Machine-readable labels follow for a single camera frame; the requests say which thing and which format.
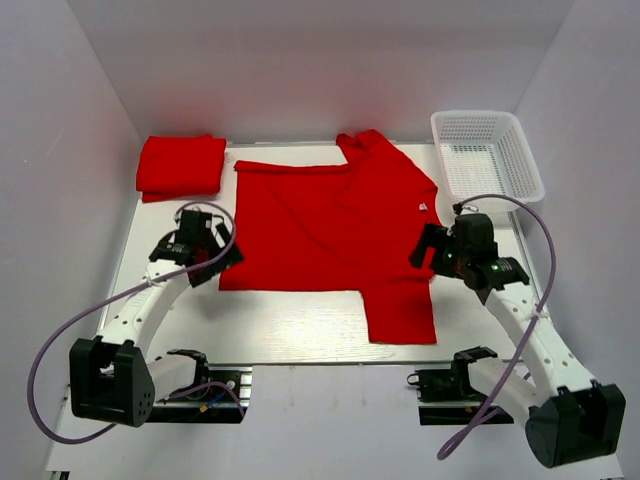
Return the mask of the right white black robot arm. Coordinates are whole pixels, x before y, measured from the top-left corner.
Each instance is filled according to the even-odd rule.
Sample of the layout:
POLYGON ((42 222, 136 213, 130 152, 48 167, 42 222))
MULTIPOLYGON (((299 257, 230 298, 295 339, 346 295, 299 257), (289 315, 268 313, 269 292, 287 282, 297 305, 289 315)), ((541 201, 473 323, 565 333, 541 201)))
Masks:
POLYGON ((435 274, 463 281, 505 330, 530 375, 524 379, 496 352, 477 346, 455 353, 446 369, 409 375, 421 401, 479 401, 474 423, 503 411, 523 427, 547 468, 616 452, 623 393, 598 382, 538 311, 529 276, 515 258, 499 255, 487 215, 460 215, 450 228, 425 224, 409 262, 414 268, 428 262, 435 274))

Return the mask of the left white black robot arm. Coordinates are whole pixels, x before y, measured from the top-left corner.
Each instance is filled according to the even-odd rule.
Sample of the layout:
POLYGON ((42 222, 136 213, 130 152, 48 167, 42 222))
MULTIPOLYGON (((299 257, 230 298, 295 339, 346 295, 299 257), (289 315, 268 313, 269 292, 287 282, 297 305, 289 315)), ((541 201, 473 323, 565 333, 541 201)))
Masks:
POLYGON ((179 210, 175 230, 148 257, 140 290, 92 339, 69 353, 71 410, 79 418, 139 427, 154 404, 175 394, 199 399, 211 387, 205 354, 173 349, 147 353, 176 300, 243 261, 221 214, 179 210))

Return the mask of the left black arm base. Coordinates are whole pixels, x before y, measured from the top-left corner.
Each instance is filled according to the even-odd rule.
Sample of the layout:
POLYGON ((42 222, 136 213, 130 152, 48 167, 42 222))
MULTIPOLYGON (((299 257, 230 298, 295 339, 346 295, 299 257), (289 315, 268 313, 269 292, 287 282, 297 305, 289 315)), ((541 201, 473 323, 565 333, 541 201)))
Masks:
POLYGON ((246 413, 251 397, 252 368, 210 366, 205 380, 225 387, 208 386, 185 397, 163 399, 154 405, 148 423, 240 424, 243 414, 228 390, 246 413))

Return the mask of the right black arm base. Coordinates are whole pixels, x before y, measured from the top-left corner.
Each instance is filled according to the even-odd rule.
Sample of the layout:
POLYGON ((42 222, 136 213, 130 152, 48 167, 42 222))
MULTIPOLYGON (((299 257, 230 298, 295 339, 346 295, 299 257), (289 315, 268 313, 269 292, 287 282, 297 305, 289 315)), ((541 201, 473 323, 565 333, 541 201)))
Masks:
POLYGON ((486 399, 465 379, 467 364, 453 360, 446 368, 417 369, 407 376, 407 385, 418 397, 421 426, 465 426, 486 399))

